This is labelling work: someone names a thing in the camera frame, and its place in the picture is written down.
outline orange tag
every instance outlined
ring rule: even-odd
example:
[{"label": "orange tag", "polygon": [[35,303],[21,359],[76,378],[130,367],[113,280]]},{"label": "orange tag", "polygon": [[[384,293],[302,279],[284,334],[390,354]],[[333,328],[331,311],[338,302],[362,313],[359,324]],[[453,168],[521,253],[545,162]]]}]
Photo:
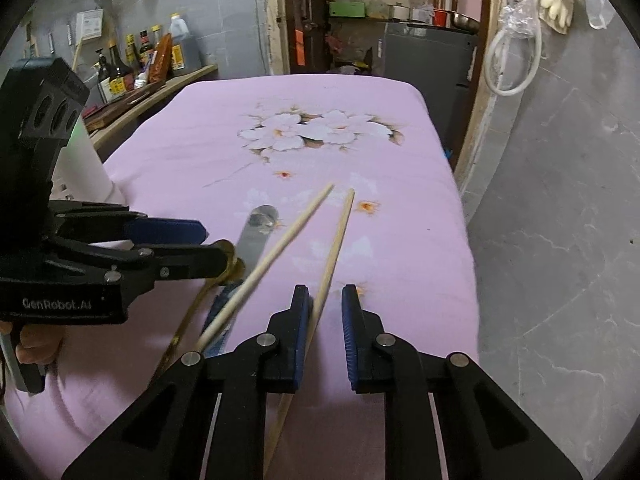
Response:
[{"label": "orange tag", "polygon": [[296,29],[296,62],[298,66],[305,66],[305,33]]}]

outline human hand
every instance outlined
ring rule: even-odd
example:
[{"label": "human hand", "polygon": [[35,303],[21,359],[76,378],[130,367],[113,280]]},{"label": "human hand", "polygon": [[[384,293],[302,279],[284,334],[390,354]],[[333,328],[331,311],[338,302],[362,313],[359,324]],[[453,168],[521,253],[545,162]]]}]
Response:
[{"label": "human hand", "polygon": [[[0,333],[11,333],[13,326],[13,323],[0,321]],[[60,325],[25,325],[20,331],[15,355],[24,365],[51,364],[58,356],[64,336],[65,327]]]}]

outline gray cabinet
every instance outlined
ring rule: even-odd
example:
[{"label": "gray cabinet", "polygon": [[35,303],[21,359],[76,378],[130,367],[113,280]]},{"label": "gray cabinet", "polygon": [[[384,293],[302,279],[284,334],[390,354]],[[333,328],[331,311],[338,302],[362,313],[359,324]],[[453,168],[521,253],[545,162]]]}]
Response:
[{"label": "gray cabinet", "polygon": [[382,51],[382,75],[415,86],[429,109],[445,150],[464,136],[464,111],[473,52],[478,36],[429,25],[388,23]]}]

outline red cup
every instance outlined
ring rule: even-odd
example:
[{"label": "red cup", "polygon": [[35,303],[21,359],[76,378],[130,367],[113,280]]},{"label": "red cup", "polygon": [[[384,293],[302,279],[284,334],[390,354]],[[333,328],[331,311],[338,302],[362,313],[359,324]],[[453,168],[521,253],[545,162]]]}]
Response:
[{"label": "red cup", "polygon": [[446,10],[435,9],[433,16],[433,25],[435,25],[436,27],[446,27],[448,14],[449,13]]}]

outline pink tablecloth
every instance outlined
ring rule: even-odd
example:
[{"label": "pink tablecloth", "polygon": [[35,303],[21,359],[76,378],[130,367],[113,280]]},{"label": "pink tablecloth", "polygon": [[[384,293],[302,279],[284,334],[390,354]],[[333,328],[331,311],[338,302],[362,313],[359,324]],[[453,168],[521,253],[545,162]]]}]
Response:
[{"label": "pink tablecloth", "polygon": [[[458,192],[427,109],[409,85],[296,75],[185,88],[105,164],[134,210],[194,218],[210,240],[238,239],[249,212],[277,208],[280,237],[329,182],[336,188],[263,279],[227,349],[263,332],[294,286],[317,290],[349,187],[356,202],[316,339],[270,478],[383,479],[380,396],[350,389],[340,290],[419,350],[476,358],[478,304]],[[69,329],[35,397],[9,392],[20,439],[43,471],[65,467],[138,396],[200,282],[159,283],[122,326]],[[191,326],[181,351],[199,334]]]}]

